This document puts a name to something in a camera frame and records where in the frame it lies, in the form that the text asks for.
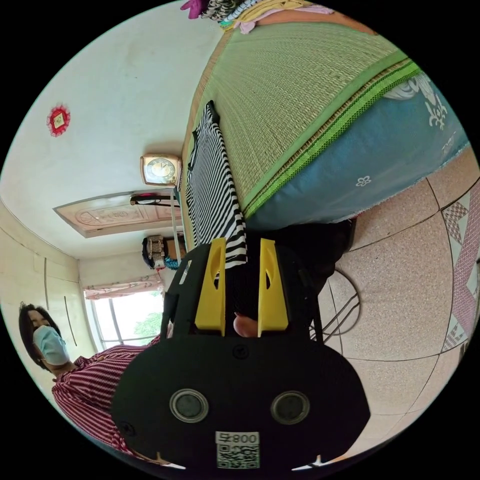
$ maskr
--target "face mask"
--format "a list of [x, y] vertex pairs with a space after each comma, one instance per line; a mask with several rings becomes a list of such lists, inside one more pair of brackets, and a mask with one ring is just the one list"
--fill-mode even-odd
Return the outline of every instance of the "face mask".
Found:
[[39, 326], [33, 332], [33, 343], [50, 365], [65, 365], [70, 361], [65, 340], [51, 326]]

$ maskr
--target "black and white striped cloth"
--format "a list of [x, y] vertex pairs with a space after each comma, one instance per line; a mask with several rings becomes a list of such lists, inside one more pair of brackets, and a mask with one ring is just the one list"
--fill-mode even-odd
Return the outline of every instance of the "black and white striped cloth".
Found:
[[220, 117], [213, 101], [193, 132], [185, 200], [195, 246], [226, 238], [225, 268], [247, 262], [245, 220], [230, 172]]

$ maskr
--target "red striped shirt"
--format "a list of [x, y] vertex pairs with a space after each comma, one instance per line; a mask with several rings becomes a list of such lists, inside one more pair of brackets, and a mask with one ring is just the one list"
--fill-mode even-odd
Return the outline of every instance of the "red striped shirt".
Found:
[[160, 335], [144, 346], [117, 345], [91, 358], [77, 358], [73, 362], [77, 366], [75, 370], [62, 373], [54, 380], [51, 391], [57, 405], [86, 434], [115, 450], [136, 456], [115, 426], [110, 407], [129, 363], [159, 340]]

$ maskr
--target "bed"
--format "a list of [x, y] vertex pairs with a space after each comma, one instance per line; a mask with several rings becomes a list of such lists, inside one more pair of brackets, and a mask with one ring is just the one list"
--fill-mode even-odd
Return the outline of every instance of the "bed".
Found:
[[[451, 106], [414, 62], [383, 37], [343, 25], [227, 31], [192, 101], [184, 169], [210, 100], [251, 229], [354, 217], [469, 144]], [[180, 202], [190, 249], [184, 189], [185, 177]]]

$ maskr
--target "finger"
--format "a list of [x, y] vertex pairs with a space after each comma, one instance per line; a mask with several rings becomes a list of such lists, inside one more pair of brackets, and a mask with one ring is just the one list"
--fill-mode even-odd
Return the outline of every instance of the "finger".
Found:
[[259, 334], [259, 324], [255, 320], [243, 315], [237, 314], [233, 321], [233, 328], [241, 337], [257, 337]]

